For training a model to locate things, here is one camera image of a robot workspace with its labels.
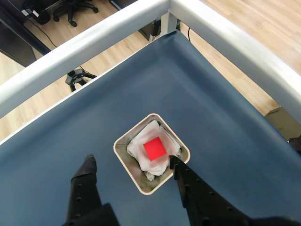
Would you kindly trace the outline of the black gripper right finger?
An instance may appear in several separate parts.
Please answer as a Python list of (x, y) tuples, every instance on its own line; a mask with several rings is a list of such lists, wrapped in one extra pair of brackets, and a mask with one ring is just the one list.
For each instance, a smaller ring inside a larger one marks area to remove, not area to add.
[(169, 168), (177, 181), (191, 226), (248, 226), (250, 218), (235, 208), (174, 155)]

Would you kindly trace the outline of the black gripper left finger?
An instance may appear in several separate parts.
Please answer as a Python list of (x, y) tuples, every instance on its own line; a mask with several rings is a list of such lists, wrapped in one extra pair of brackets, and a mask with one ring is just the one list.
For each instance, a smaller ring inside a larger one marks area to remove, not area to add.
[(96, 187), (96, 173), (96, 160), (89, 154), (71, 179), (67, 221), (76, 220), (102, 206)]

